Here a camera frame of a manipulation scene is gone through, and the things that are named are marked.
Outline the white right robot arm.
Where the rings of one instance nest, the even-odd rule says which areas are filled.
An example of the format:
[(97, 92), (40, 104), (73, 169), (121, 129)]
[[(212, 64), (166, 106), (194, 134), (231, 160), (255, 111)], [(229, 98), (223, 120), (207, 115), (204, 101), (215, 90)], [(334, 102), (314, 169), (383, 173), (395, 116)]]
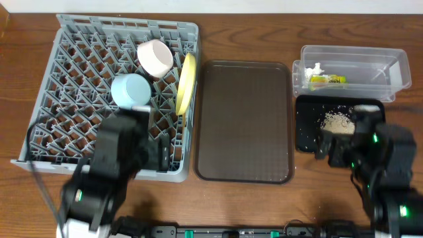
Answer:
[(410, 185), (417, 145), (408, 128), (380, 123), (352, 135), (323, 133), (319, 152), (331, 167), (351, 169), (376, 232), (422, 236), (422, 194)]

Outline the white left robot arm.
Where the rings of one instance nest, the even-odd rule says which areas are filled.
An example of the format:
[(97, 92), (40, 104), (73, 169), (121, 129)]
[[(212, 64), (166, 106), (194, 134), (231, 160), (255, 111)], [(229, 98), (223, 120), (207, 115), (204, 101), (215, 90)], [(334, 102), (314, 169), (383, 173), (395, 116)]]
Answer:
[(57, 234), (62, 237), (157, 237), (144, 222), (116, 217), (128, 183), (145, 166), (169, 166), (171, 139), (152, 139), (147, 118), (117, 116), (103, 120), (95, 152), (80, 160), (61, 193)]

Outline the white tissue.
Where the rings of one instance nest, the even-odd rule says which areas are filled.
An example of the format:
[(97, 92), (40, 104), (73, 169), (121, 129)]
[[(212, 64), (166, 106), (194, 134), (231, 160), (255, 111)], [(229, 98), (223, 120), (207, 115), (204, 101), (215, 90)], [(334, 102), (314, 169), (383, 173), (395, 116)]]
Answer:
[(321, 69), (321, 64), (320, 63), (316, 63), (314, 68), (306, 68), (305, 69), (305, 76), (306, 79), (309, 81), (311, 79), (312, 76), (314, 75), (320, 75), (322, 73), (324, 73), (325, 71), (323, 69)]

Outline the green yellow snack wrapper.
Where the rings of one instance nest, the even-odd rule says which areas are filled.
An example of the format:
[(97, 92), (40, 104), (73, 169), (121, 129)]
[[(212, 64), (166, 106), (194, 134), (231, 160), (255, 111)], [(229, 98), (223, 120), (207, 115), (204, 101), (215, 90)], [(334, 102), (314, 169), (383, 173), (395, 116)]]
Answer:
[(309, 81), (309, 88), (314, 91), (324, 87), (334, 86), (335, 84), (346, 84), (345, 76), (339, 75), (313, 75)]

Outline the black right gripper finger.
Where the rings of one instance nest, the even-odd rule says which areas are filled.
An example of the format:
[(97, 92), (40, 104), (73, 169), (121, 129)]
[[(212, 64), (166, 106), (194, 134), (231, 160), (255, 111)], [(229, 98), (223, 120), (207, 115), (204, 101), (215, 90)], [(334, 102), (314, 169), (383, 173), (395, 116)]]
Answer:
[(326, 130), (321, 130), (317, 137), (317, 150), (315, 152), (315, 159), (324, 159), (330, 150), (332, 143), (332, 133)]
[(350, 136), (334, 136), (328, 152), (328, 165), (333, 168), (347, 168), (349, 162), (344, 153), (350, 147)]

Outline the yellow plate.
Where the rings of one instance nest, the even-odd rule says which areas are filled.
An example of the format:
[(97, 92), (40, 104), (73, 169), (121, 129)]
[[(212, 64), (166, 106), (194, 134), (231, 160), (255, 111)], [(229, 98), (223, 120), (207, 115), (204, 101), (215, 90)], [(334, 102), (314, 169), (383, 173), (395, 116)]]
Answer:
[(191, 53), (187, 53), (182, 66), (176, 96), (175, 112), (177, 116), (181, 116), (187, 111), (194, 90), (195, 80), (196, 58)]

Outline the white bowl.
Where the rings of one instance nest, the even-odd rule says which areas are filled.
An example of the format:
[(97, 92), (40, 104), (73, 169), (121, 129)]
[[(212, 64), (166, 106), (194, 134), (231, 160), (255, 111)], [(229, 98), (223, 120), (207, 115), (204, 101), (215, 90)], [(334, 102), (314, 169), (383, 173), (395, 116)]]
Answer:
[(165, 43), (158, 39), (141, 43), (137, 58), (142, 68), (153, 77), (164, 77), (173, 66), (173, 55)]

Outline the light blue plate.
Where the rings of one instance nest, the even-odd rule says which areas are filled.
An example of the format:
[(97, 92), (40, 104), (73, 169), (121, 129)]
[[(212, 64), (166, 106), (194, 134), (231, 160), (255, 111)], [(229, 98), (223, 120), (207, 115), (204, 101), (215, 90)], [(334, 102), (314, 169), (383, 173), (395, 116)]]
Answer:
[(134, 106), (145, 106), (151, 100), (151, 86), (146, 78), (131, 73), (118, 75), (112, 81), (111, 95), (120, 108), (131, 110)]

